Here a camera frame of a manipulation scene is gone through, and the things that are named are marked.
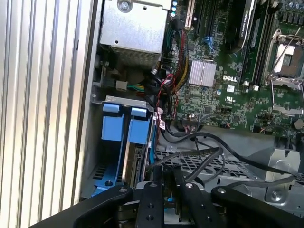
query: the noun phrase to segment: side panel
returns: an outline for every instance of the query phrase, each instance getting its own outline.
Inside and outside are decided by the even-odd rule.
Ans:
[[[93,1],[1,1],[1,228],[28,227],[77,203]]]

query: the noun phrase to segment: pcie slot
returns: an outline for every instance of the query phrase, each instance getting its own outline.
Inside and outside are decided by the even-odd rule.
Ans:
[[[272,25],[275,19],[275,12],[278,10],[278,7],[272,8],[268,6],[267,9],[267,16],[266,20],[264,22],[264,29],[263,29],[263,35],[262,39],[260,42],[260,47],[258,51],[258,57],[257,57],[257,62],[253,74],[253,84],[260,86],[261,84],[261,79],[263,76],[263,71],[265,67],[265,62],[266,62],[266,57],[269,49],[269,44],[270,44],[270,39],[272,36],[271,30],[272,30]]]
[[[214,18],[215,18],[216,9],[217,9],[217,2],[218,2],[218,0],[211,0],[210,14],[208,17],[207,27],[205,30],[205,37],[212,36],[212,28],[213,28],[213,22],[214,22]]]
[[[198,23],[197,26],[195,27],[195,31],[194,31],[194,36],[195,37],[199,37],[200,33],[201,33],[201,29],[203,27],[203,16],[204,16],[204,6],[205,6],[205,0],[202,0],[200,2],[200,8],[199,8],[199,15],[197,16],[198,18]]]
[[[191,30],[191,26],[192,26],[194,6],[195,6],[195,0],[189,0],[188,8],[187,8],[186,22],[185,22],[185,29],[188,31]]]

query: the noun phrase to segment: yellow wire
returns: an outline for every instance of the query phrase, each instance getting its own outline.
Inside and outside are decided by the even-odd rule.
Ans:
[[[180,89],[180,86],[181,86],[181,84],[183,84],[183,82],[184,82],[184,80],[185,80],[185,77],[186,77],[186,75],[187,75],[187,71],[188,71],[188,59],[186,59],[186,68],[185,68],[184,74],[183,74],[183,76],[181,77],[180,82],[176,85],[175,91],[178,91],[178,90]]]

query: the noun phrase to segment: dell logo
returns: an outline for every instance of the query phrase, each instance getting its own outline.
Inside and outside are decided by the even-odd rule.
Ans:
[[[227,75],[223,76],[223,80],[230,81],[230,82],[238,82],[236,77],[230,77],[230,76],[227,76]]]

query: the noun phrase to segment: connector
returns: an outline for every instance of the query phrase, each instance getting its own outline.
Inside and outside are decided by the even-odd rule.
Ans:
[[[188,31],[191,30],[192,18],[193,18],[193,12],[194,12],[194,5],[195,5],[195,0],[189,0],[186,22],[185,22],[185,30],[188,30]]]

